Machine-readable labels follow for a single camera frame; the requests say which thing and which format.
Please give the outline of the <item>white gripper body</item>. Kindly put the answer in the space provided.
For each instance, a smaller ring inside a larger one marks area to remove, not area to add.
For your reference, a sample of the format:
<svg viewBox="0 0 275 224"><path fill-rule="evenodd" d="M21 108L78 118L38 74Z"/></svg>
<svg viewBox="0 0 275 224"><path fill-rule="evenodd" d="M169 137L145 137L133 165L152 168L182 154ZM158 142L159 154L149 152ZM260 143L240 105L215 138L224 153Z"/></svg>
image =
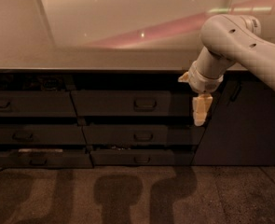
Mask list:
<svg viewBox="0 0 275 224"><path fill-rule="evenodd" d="M196 63L192 63L188 72L187 83L191 87L192 91L203 94L212 93L217 90L224 76L219 78L209 78L202 75L196 66Z"/></svg>

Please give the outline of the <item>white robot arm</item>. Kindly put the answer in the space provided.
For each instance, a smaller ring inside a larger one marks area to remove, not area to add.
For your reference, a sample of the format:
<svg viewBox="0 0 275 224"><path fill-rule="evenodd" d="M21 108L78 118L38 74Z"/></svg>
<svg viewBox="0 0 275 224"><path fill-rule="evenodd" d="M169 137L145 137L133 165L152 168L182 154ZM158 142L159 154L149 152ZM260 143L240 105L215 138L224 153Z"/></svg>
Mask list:
<svg viewBox="0 0 275 224"><path fill-rule="evenodd" d="M260 37L260 21L249 15L215 15L200 29L199 57L178 80L197 96L192 100L194 124L204 124L212 93L226 70L238 63L275 91L275 44Z"/></svg>

